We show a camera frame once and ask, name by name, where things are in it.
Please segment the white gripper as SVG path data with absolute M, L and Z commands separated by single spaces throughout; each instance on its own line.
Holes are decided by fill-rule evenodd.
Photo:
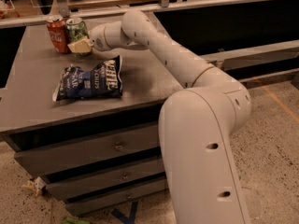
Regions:
M 89 38 L 87 36 L 68 44 L 69 49 L 73 53 L 89 53 L 92 51 L 92 46 L 99 51 L 109 50 L 109 45 L 105 37 L 106 26 L 104 24 L 97 25 L 89 31 Z

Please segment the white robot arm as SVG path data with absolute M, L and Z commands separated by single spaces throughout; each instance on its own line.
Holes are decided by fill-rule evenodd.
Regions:
M 164 102 L 158 129 L 177 224 L 250 224 L 230 136 L 249 119 L 248 90 L 220 68 L 159 31 L 140 10 L 98 25 L 70 43 L 91 49 L 149 49 L 181 85 Z

